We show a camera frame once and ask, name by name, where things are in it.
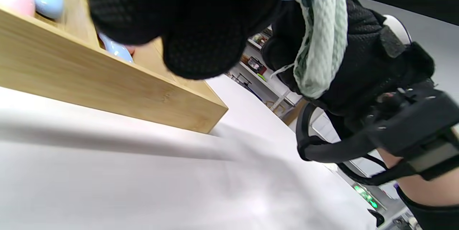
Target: white table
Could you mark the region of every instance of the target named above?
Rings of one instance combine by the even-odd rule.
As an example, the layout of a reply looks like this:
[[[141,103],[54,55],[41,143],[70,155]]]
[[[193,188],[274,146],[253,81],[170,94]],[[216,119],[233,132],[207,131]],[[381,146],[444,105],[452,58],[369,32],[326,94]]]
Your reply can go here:
[[[225,76],[211,135],[0,88],[0,229],[374,230],[345,181]]]

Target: wooden box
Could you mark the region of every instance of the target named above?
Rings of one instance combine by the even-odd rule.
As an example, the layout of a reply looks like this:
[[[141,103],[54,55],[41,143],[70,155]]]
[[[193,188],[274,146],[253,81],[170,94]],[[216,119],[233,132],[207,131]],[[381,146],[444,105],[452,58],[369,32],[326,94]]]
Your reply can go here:
[[[51,21],[0,9],[0,86],[208,133],[228,108],[204,81],[172,75],[156,40],[131,64],[103,50],[87,0],[65,0]]]

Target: blue ball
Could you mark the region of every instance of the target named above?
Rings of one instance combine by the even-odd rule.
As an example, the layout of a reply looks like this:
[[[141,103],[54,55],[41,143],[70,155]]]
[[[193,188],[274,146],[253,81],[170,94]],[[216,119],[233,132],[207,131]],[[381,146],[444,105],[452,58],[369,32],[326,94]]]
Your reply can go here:
[[[58,19],[64,11],[64,0],[35,0],[35,6],[41,15]]]

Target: green light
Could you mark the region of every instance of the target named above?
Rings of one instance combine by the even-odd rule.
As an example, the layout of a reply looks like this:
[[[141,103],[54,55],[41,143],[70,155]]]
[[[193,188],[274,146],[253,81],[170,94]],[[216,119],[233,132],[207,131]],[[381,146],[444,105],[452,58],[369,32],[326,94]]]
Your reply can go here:
[[[374,208],[378,208],[378,204],[373,201],[373,197],[370,196],[370,194],[367,193],[366,190],[364,190],[360,186],[354,186],[354,189],[362,196],[363,199],[370,203]]]
[[[378,208],[378,205],[374,201],[369,201],[369,202],[375,209]]]

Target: shelf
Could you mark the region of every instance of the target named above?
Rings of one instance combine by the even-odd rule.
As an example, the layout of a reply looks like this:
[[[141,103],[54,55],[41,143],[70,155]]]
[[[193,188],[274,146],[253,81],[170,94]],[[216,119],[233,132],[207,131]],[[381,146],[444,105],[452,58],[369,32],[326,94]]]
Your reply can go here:
[[[253,41],[252,39],[247,39],[247,42],[252,46],[254,47],[255,49],[257,49],[259,52],[261,51],[261,48],[262,46],[257,44],[257,42]]]
[[[253,70],[251,70],[247,65],[245,65],[243,62],[239,62],[244,69],[248,70],[249,73],[251,73],[257,80],[259,80],[263,85],[265,85],[272,93],[274,93],[276,96],[281,97],[282,94],[279,94],[268,82],[264,81],[262,78],[260,78]],[[291,106],[295,106],[295,104],[290,101],[287,97],[284,98],[285,102],[287,102]]]

